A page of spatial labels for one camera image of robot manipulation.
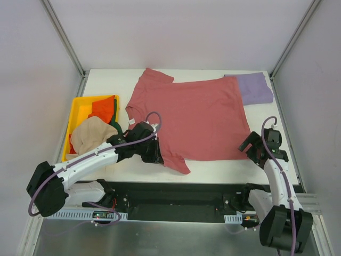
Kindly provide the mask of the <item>pink t-shirt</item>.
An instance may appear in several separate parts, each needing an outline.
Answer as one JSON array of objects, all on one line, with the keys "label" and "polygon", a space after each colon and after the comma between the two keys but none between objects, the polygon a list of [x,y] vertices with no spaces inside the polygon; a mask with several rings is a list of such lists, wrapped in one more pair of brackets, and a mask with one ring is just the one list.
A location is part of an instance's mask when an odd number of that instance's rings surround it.
[{"label": "pink t-shirt", "polygon": [[175,83],[147,68],[126,106],[137,123],[162,120],[158,132],[164,166],[183,174],[185,161],[242,160],[239,146],[250,134],[236,77]]}]

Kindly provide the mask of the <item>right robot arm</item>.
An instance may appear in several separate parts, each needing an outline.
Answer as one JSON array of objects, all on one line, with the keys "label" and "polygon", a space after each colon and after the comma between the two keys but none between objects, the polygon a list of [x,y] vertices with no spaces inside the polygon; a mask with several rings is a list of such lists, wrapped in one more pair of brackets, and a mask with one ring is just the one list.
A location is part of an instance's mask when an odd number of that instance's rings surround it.
[{"label": "right robot arm", "polygon": [[275,129],[252,132],[239,146],[241,152],[260,167],[269,181],[270,192],[247,183],[237,196],[240,211],[255,210],[259,219],[259,240],[263,246],[291,254],[302,253],[310,235],[313,217],[304,211],[288,178],[288,155],[281,150],[282,136]]}]

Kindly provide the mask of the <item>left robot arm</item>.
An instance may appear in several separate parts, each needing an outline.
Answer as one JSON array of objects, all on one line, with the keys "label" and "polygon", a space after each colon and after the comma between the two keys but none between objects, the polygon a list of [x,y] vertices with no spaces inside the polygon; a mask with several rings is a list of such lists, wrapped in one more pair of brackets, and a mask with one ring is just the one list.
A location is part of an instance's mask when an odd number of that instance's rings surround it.
[{"label": "left robot arm", "polygon": [[157,132],[161,124],[137,123],[131,130],[112,135],[105,142],[72,160],[37,165],[26,191],[31,201],[31,217],[49,217],[64,206],[106,207],[114,209],[116,194],[103,179],[88,183],[80,180],[92,172],[116,164],[134,155],[146,163],[162,163]]}]

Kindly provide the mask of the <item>green t-shirt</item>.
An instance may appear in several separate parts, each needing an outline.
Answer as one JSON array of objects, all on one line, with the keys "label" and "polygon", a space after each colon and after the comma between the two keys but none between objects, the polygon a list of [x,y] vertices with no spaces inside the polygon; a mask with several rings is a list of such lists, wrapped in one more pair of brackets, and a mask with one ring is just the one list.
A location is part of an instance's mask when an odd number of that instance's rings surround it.
[{"label": "green t-shirt", "polygon": [[117,99],[114,98],[114,100],[113,100],[113,116],[112,116],[109,124],[117,130],[118,134],[122,134],[123,131],[122,131],[120,124],[117,122],[117,117],[118,117],[118,105],[117,105]]}]

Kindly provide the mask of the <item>folded lavender t-shirt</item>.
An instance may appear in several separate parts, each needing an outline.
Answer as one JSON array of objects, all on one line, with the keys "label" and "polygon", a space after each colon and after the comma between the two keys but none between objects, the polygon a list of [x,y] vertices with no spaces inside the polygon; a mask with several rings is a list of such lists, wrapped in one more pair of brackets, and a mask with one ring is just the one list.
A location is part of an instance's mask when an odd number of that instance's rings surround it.
[{"label": "folded lavender t-shirt", "polygon": [[244,106],[268,104],[273,102],[273,93],[268,87],[263,73],[224,75],[224,77],[232,76],[237,78]]}]

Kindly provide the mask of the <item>beige t-shirt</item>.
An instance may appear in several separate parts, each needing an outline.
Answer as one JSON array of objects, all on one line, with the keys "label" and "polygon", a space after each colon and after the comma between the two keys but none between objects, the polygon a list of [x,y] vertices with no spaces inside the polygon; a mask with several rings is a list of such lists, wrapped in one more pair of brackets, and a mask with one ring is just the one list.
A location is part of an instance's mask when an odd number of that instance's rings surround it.
[{"label": "beige t-shirt", "polygon": [[93,116],[84,120],[71,134],[71,144],[75,153],[71,154],[70,158],[97,148],[112,135],[117,134],[118,131],[113,126],[105,123],[99,117]]}]

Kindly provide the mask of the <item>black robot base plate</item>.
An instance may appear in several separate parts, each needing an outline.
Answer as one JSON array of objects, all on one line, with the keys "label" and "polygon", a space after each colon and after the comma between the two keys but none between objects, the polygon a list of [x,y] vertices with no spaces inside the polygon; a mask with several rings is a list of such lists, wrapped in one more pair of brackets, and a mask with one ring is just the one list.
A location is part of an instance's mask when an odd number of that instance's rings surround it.
[{"label": "black robot base plate", "polygon": [[96,203],[126,213],[129,220],[202,223],[223,223],[226,215],[253,210],[246,202],[249,188],[270,191],[253,183],[107,182],[105,188],[109,197]]}]

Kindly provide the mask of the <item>left aluminium frame post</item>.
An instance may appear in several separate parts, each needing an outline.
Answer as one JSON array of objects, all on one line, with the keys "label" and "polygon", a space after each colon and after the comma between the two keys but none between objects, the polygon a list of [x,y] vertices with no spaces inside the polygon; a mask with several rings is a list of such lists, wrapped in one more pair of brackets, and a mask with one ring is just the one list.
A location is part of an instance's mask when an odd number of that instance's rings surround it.
[{"label": "left aluminium frame post", "polygon": [[41,5],[43,6],[52,26],[55,29],[55,32],[57,33],[64,49],[66,50],[66,53],[68,54],[71,62],[73,63],[73,65],[75,66],[77,72],[80,74],[81,78],[85,78],[87,73],[86,70],[83,68],[77,54],[76,51],[74,50],[71,41],[69,40],[63,25],[60,21],[60,19],[58,18],[58,15],[56,13],[56,11],[54,10],[54,7],[51,3],[51,1],[49,0],[40,0]]}]

